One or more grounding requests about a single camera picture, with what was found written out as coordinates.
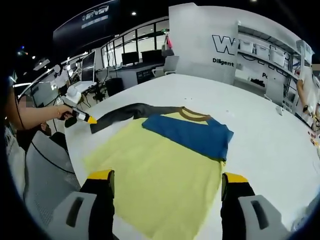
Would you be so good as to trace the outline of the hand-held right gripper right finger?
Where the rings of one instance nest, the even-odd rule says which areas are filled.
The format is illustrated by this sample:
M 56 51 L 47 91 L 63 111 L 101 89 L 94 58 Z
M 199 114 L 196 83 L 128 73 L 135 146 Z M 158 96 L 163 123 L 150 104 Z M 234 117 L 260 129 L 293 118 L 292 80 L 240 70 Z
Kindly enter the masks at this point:
M 223 240 L 285 240 L 289 235 L 281 213 L 235 173 L 222 174 L 220 217 Z

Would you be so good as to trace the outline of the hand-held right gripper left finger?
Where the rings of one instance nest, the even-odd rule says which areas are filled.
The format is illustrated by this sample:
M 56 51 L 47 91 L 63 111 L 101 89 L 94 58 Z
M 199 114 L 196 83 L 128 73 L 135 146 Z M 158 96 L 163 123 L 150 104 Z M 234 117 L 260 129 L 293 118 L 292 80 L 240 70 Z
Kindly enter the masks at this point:
M 91 173 L 79 191 L 70 193 L 53 211 L 48 225 L 52 240 L 114 240 L 115 172 Z

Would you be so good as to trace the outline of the person's left hand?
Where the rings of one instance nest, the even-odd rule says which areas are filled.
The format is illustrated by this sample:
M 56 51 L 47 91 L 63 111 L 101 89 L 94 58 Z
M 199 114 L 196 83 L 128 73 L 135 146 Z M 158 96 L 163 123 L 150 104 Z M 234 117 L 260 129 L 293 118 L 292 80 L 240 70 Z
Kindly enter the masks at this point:
M 61 104 L 57 107 L 57 114 L 59 120 L 67 120 L 68 118 L 72 117 L 73 110 L 71 107 Z

